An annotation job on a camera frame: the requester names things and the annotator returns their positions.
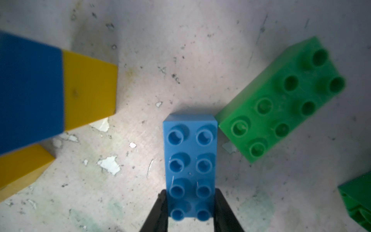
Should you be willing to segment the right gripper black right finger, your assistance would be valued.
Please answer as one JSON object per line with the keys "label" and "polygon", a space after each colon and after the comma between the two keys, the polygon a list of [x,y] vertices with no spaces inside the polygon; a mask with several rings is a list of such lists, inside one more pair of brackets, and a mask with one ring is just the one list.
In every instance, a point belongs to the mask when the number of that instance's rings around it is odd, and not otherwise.
{"label": "right gripper black right finger", "polygon": [[215,189],[214,195],[214,231],[244,232],[228,202],[220,189]]}

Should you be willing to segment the light blue long lego brick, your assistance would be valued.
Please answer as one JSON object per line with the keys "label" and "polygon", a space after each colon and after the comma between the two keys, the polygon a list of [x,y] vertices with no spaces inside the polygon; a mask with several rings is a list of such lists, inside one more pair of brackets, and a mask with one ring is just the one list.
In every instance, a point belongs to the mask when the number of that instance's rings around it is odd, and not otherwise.
{"label": "light blue long lego brick", "polygon": [[218,123],[212,115],[170,114],[163,122],[169,217],[214,216]]}

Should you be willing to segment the dark green long lego brick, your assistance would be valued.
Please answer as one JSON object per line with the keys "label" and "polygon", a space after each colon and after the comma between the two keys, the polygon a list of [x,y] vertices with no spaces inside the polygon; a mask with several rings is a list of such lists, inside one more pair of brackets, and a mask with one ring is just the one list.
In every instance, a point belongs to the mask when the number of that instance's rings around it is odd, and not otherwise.
{"label": "dark green long lego brick", "polygon": [[329,52],[312,37],[288,47],[215,118],[221,131],[253,163],[345,86]]}

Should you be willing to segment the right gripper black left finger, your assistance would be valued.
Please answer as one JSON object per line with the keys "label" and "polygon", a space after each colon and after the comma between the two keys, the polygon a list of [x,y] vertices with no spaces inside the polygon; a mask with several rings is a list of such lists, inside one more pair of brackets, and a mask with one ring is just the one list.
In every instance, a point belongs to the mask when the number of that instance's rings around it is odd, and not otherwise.
{"label": "right gripper black left finger", "polygon": [[147,219],[139,232],[168,231],[168,200],[167,191],[163,189],[153,205]]}

